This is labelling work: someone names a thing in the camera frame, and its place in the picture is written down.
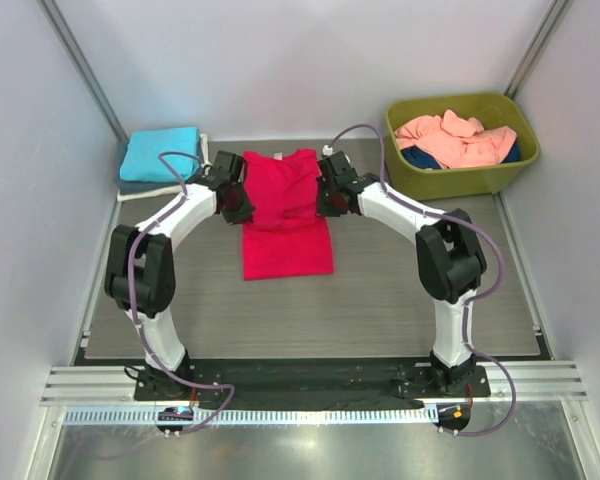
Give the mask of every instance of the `metal sheet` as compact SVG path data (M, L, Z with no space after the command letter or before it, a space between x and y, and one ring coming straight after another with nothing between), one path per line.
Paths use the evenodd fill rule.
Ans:
M507 408L505 403L475 405L471 429L493 425ZM227 427L181 439L156 438L114 461L89 458L126 451L155 432L153 427L64 427L49 478L585 478L559 402L520 404L503 430L477 439L453 438L418 424Z
M553 0L518 68L516 68L513 77L509 81L509 85L504 92L505 95L510 98L515 98L518 95L525 81L533 72L533 68L538 63L551 37L560 26L571 3L572 0Z

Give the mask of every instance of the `metal floor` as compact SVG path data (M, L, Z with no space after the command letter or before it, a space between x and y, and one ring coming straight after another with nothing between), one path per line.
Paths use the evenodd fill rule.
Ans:
M242 153L290 153L320 149L324 141L220 142L219 149ZM375 140L342 140L359 173L378 171ZM171 197L122 205L119 223L134 225ZM462 208L501 247L507 275L501 289L474 307L474 342L496 355L537 355L533 322L510 247L491 196L427 202ZM402 236L370 219L349 215L329 220L336 273L245 282L240 227L220 217L206 220L175 254L177 291L174 322L192 357L353 357L427 355L434 340L433 304L418 280L415 248ZM489 268L483 286L493 283L497 264L483 243ZM89 327L87 358L141 357L142 348L125 314L104 293Z
M507 408L474 405L470 430L494 425ZM560 402L520 403L512 422L482 438L441 435L429 424L219 427L154 439L116 460L90 458L125 452L155 432L65 426L49 479L585 479Z

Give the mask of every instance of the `red t-shirt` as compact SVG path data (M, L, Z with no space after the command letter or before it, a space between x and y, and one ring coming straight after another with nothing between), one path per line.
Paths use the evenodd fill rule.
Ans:
M315 150L282 160L245 152L245 190L256 207L242 226L245 280L332 274L327 219L316 215L320 176Z

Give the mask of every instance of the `wood grain surface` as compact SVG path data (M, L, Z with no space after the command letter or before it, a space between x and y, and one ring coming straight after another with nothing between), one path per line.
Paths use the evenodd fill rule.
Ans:
M219 150L264 155L296 148L320 149L324 141L220 142ZM378 171L374 140L342 140L358 173ZM172 196L122 205L119 223L134 225ZM445 210L462 208L498 243L507 262L504 283L474 309L474 342L497 355L539 352L531 315L506 235L491 196L427 202ZM215 216L203 222L175 253L177 291L172 303L178 334L192 357L415 356L430 351L433 304L418 280L414 246L388 227L349 215L329 219L336 272L246 282L242 279L240 226ZM483 288L496 277L495 257L482 244L488 270ZM141 357L142 347L126 315L100 295L86 356Z

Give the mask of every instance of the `folded blue cloth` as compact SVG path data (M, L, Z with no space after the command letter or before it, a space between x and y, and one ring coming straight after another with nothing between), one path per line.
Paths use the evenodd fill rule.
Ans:
M502 163L515 163L520 161L520 145L518 145L518 139L516 138L513 145L511 145L511 150L507 153L507 156L502 161Z
M401 150L404 159L416 168L431 168L432 170L441 170L440 164L432 155L418 147L409 147ZM520 145L516 139L511 146L511 150L507 154L502 163L514 163L520 161Z
M198 141L199 133L195 127L134 132L120 166L120 180L173 183L173 174L162 164L158 155L172 150L196 155ZM181 155L169 155L165 160L184 180L188 180L199 168L198 162Z

